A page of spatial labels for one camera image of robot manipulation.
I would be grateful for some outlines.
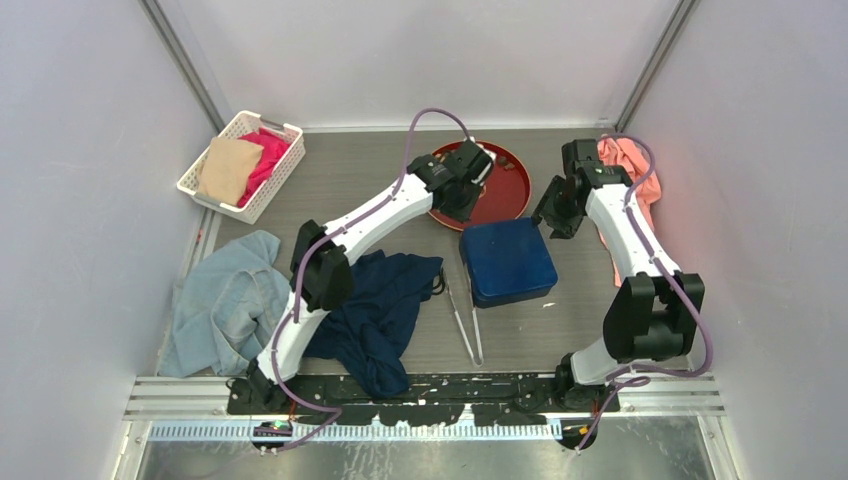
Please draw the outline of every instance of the white plastic basket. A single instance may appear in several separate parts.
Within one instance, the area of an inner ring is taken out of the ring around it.
[[[279,125],[268,120],[263,121],[260,119],[259,114],[246,110],[239,112],[218,136],[223,138],[239,138],[250,132],[258,132],[259,127],[264,127],[266,130],[274,133],[285,140],[290,146],[286,150],[286,153],[283,154],[283,158],[274,166],[271,176],[262,182],[262,185],[253,193],[253,196],[244,207],[238,208],[233,205],[227,205],[226,203],[216,203],[215,200],[209,197],[198,195],[197,174],[203,162],[206,161],[206,156],[209,153],[208,147],[200,155],[200,158],[194,162],[188,172],[180,178],[177,188],[181,192],[191,195],[191,198],[195,202],[204,207],[211,208],[212,210],[251,225],[256,223],[256,220],[265,211],[265,207],[268,206],[268,203],[271,202],[271,199],[274,198],[274,195],[283,186],[283,182],[289,178],[291,172],[294,171],[294,167],[300,163],[300,159],[306,153],[306,147],[303,145],[303,130],[287,123]]]

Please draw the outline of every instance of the metal tongs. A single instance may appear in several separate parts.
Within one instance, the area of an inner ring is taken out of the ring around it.
[[[480,341],[480,325],[477,323],[477,306],[474,305],[474,295],[471,293],[471,277],[468,276],[468,271],[465,272],[465,278],[468,280],[468,298],[471,300],[471,318],[474,322],[474,336],[477,340],[477,357],[480,359],[478,363],[474,358],[474,352],[471,350],[471,342],[468,341],[468,335],[465,333],[465,328],[462,326],[462,318],[459,316],[459,309],[456,308],[456,300],[453,298],[453,292],[450,288],[450,283],[448,283],[447,275],[444,276],[445,279],[445,289],[448,291],[448,297],[450,297],[451,305],[453,306],[453,316],[456,318],[456,325],[459,327],[459,333],[462,334],[462,340],[465,342],[465,348],[468,350],[468,356],[471,358],[471,363],[480,368],[483,366],[483,344]]]

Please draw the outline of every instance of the white wall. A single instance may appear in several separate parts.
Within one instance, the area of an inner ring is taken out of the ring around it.
[[[137,2],[0,3],[0,477],[111,470],[212,134]]]
[[[225,117],[380,128],[615,123],[677,0],[162,3]]]
[[[629,132],[756,479],[845,478],[848,4],[705,1]]]

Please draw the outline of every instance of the light blue towel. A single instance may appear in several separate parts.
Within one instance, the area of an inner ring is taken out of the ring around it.
[[[185,377],[207,367],[237,375],[271,339],[289,295],[271,268],[280,240],[259,230],[233,240],[189,273],[159,374]]]

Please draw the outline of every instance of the gray table surface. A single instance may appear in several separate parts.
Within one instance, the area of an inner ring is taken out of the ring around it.
[[[562,174],[562,144],[576,138],[597,138],[603,132],[598,129],[487,130],[476,137],[510,150],[526,165],[533,186],[527,216],[551,177]],[[389,186],[400,171],[405,135],[405,132],[307,134],[306,156],[256,224],[247,225],[225,217],[216,248],[257,229],[266,230],[282,240],[274,266],[290,277],[289,262],[300,226],[309,219],[323,224],[343,216]],[[419,132],[413,144],[413,157],[460,139],[459,132]],[[402,357],[408,372],[552,371],[565,353],[584,348],[600,336],[616,288],[610,256],[599,241],[597,230],[588,219],[571,240],[548,239],[550,230],[544,225],[542,229],[559,282],[546,297],[478,309],[484,366],[478,370],[471,365],[448,297],[441,295],[421,307],[412,341]],[[458,240],[457,232],[424,215],[389,234],[374,249],[383,249],[387,254],[443,257],[466,330],[473,335]],[[305,359],[300,371],[346,373],[338,362],[320,359]]]

